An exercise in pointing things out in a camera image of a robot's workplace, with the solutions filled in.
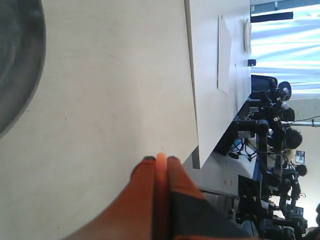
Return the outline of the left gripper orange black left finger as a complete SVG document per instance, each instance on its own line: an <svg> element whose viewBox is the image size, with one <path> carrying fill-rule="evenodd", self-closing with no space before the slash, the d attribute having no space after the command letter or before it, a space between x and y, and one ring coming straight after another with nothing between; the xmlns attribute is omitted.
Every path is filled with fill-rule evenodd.
<svg viewBox="0 0 320 240"><path fill-rule="evenodd" d="M147 156L134 168L115 200L66 240L151 240L156 158Z"/></svg>

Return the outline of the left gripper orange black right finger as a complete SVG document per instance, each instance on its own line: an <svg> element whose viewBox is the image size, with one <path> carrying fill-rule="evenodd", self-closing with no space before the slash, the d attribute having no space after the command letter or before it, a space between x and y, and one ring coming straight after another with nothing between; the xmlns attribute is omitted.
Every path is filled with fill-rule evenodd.
<svg viewBox="0 0 320 240"><path fill-rule="evenodd" d="M167 159L171 240L249 240L248 233L209 203L174 156Z"/></svg>

